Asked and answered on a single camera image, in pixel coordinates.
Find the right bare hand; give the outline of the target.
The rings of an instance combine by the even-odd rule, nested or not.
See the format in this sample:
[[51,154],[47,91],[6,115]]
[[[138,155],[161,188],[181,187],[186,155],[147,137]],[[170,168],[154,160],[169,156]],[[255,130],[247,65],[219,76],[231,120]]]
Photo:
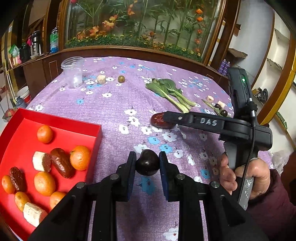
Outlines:
[[[220,162],[220,184],[232,194],[238,187],[236,179],[242,177],[244,166],[238,167],[233,171],[228,166],[228,157],[225,153],[222,154]],[[253,200],[265,192],[267,192],[270,185],[270,170],[265,161],[262,159],[254,159],[249,162],[246,177],[253,177],[253,187],[250,194],[250,200]]]

